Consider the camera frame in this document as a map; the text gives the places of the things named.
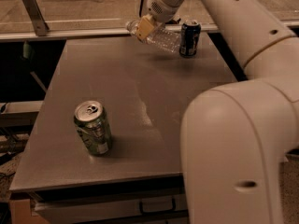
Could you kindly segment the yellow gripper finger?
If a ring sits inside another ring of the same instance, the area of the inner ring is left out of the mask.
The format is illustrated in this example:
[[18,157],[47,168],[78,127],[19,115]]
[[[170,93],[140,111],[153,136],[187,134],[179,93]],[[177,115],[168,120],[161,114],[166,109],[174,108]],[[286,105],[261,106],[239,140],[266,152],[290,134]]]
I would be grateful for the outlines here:
[[152,15],[147,14],[143,16],[137,25],[136,37],[140,41],[144,41],[156,27],[156,20]]

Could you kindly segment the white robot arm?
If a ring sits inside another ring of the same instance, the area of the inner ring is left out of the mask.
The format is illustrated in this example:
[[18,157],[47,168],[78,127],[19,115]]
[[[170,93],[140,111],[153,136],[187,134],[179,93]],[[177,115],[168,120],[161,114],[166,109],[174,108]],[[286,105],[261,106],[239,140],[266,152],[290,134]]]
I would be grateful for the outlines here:
[[[184,0],[148,0],[137,33]],[[256,0],[201,0],[246,80],[192,100],[180,155],[190,224],[283,224],[279,168],[298,145],[299,37]]]

